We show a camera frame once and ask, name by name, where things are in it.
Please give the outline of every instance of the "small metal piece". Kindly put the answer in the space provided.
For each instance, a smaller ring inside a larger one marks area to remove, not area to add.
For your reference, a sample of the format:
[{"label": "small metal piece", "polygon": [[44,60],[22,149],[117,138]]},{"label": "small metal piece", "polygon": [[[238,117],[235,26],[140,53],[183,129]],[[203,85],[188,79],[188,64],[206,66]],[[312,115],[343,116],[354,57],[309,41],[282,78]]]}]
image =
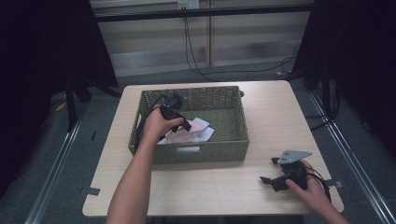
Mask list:
[{"label": "small metal piece", "polygon": [[293,163],[310,155],[312,155],[312,152],[310,151],[285,150],[277,162],[279,164]]},{"label": "small metal piece", "polygon": [[343,182],[341,180],[333,180],[333,179],[329,179],[329,180],[325,180],[324,181],[326,183],[326,185],[328,187],[332,187],[335,186],[337,189],[340,189],[344,186]]},{"label": "small metal piece", "polygon": [[88,195],[88,194],[98,196],[99,192],[100,192],[100,189],[95,189],[95,188],[91,188],[91,187],[87,187],[87,188],[84,187],[84,188],[82,188],[79,191],[79,194],[81,194],[83,196]]}]

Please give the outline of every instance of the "wicker basket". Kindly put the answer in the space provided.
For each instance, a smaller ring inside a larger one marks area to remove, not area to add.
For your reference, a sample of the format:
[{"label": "wicker basket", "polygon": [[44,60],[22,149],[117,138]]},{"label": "wicker basket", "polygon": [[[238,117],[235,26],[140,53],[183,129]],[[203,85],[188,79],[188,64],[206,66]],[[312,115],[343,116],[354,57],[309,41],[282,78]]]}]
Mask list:
[{"label": "wicker basket", "polygon": [[[186,119],[206,120],[215,132],[207,142],[157,145],[154,163],[243,161],[249,141],[239,87],[191,88],[180,92],[187,99],[178,112]],[[173,90],[142,91],[128,146],[132,153],[138,122],[163,94],[170,96]],[[181,150],[194,147],[199,150]]]}]

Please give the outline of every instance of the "metal rail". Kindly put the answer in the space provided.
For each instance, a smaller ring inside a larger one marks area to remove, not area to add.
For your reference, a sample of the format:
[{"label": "metal rail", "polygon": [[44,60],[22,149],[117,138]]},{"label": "metal rail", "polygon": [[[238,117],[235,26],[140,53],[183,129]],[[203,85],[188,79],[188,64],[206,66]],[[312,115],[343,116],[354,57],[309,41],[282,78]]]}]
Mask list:
[{"label": "metal rail", "polygon": [[50,202],[50,197],[55,190],[56,181],[61,174],[64,162],[66,161],[70,148],[73,145],[73,142],[77,136],[78,129],[81,123],[81,118],[84,116],[86,110],[87,104],[84,104],[75,126],[73,127],[71,132],[67,133],[66,138],[64,139],[64,144],[61,147],[55,163],[53,163],[52,165],[52,168],[49,172],[46,182],[44,183],[40,191],[40,194],[36,198],[35,203],[24,222],[25,224],[38,224],[40,223],[41,218],[44,216],[44,212],[48,206],[48,203]]},{"label": "metal rail", "polygon": [[[320,97],[317,94],[311,94],[311,100],[314,103],[316,109],[318,110],[320,115],[325,115],[325,111],[322,108],[323,103],[320,101]],[[338,129],[335,122],[330,121],[327,117],[322,117],[323,121],[326,122],[327,128],[332,135],[336,145],[340,149],[341,154],[344,156],[346,163],[349,165],[352,173],[358,180],[359,184],[361,185],[362,190],[367,196],[367,199],[372,204],[374,210],[378,214],[379,218],[381,219],[382,223],[387,224],[394,224],[396,223],[396,219],[393,214],[390,212],[390,209],[381,195],[381,193],[376,188],[373,181],[364,171],[361,163],[359,162],[358,158],[356,158],[352,148],[347,143],[347,140],[341,134],[340,130]]]}]

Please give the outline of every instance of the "black cable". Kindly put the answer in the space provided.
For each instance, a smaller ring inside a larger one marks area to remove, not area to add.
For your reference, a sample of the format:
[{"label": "black cable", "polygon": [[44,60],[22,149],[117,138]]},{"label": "black cable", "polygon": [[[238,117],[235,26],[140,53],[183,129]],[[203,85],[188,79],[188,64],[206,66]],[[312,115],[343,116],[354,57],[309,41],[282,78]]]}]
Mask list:
[{"label": "black cable", "polygon": [[313,176],[314,178],[316,178],[320,182],[320,184],[323,186],[324,193],[326,194],[327,198],[331,202],[332,201],[332,196],[330,195],[330,188],[327,186],[327,184],[324,181],[324,179],[319,177],[319,176],[317,176],[317,175],[310,174],[310,173],[307,173],[307,175]]},{"label": "black cable", "polygon": [[283,59],[280,64],[282,64],[282,76],[285,75],[285,63],[289,63],[291,62],[293,59],[296,59],[297,57],[293,56],[293,57],[288,57]]},{"label": "black cable", "polygon": [[142,134],[142,130],[143,130],[143,126],[146,122],[146,119],[149,117],[149,115],[151,114],[152,111],[154,111],[154,109],[158,108],[158,106],[154,107],[156,104],[158,104],[158,102],[164,98],[166,99],[166,95],[161,95],[160,97],[157,98],[157,100],[154,102],[154,104],[152,104],[152,106],[148,109],[148,111],[146,111],[146,113],[143,115],[142,119],[139,122],[139,125],[136,128],[136,132],[134,133],[134,153],[136,153],[137,148],[139,147],[140,144],[140,135]]},{"label": "black cable", "polygon": [[313,171],[313,172],[317,173],[317,174],[318,174],[318,176],[320,176],[320,178],[321,178],[322,180],[324,180],[323,176],[321,176],[321,174],[320,174],[318,171],[316,171],[314,168],[311,168],[311,167],[305,167],[305,169],[308,169],[308,170],[311,170],[311,171]]},{"label": "black cable", "polygon": [[[190,38],[190,26],[189,26],[189,22],[188,22],[187,18],[184,18],[184,28],[185,28],[185,36],[186,36],[186,58],[187,58],[187,64],[189,65],[189,68],[190,68],[190,70],[192,72],[201,75],[203,78],[205,78],[206,80],[209,80],[209,81],[218,82],[217,80],[214,80],[214,79],[206,77],[206,76],[214,75],[214,74],[223,74],[223,73],[254,73],[254,72],[258,73],[258,72],[270,71],[270,70],[276,69],[278,67],[281,67],[285,63],[289,63],[291,61],[291,60],[289,60],[289,61],[285,62],[287,59],[295,58],[295,57],[285,58],[285,59],[282,60],[282,62],[279,65],[276,65],[276,66],[273,66],[273,67],[270,67],[270,68],[266,68],[266,69],[260,69],[260,70],[244,70],[244,71],[233,70],[233,71],[221,71],[221,72],[204,73],[198,68],[198,65],[197,65],[197,63],[195,61],[195,56],[194,56],[194,53],[193,53],[193,50],[192,50],[192,44],[191,44],[191,38]],[[188,51],[187,51],[187,47],[188,47],[188,42],[187,41],[189,41],[189,43],[190,43],[191,56],[192,56],[194,64],[195,64],[196,71],[190,65]]]},{"label": "black cable", "polygon": [[340,98],[340,88],[338,87],[338,85],[335,86],[335,93],[332,99],[332,107],[333,110],[331,111],[331,113],[329,115],[326,114],[321,114],[321,115],[317,115],[317,116],[305,116],[307,119],[323,119],[327,116],[329,116],[329,120],[324,121],[323,123],[319,124],[316,127],[310,128],[311,131],[314,131],[316,129],[319,129],[325,125],[330,124],[331,122],[333,122],[335,120],[335,118],[338,115],[339,109],[340,109],[340,104],[341,104],[341,98]]}]

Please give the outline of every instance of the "beige table top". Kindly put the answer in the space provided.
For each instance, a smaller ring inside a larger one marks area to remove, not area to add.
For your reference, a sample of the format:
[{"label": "beige table top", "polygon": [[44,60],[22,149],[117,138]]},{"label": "beige table top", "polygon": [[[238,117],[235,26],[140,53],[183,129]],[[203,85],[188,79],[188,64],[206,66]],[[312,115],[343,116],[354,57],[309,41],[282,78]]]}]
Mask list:
[{"label": "beige table top", "polygon": [[[311,213],[291,190],[274,192],[260,176],[283,175],[271,158],[283,150],[312,151],[306,158],[325,179],[330,174],[286,81],[218,82],[128,86],[91,184],[99,195],[87,195],[83,207],[88,217],[103,217],[127,165],[132,159],[128,142],[140,92],[143,90],[239,86],[250,140],[244,162],[206,162],[154,165],[148,216],[302,215]],[[344,205],[335,187],[332,203]]]}]

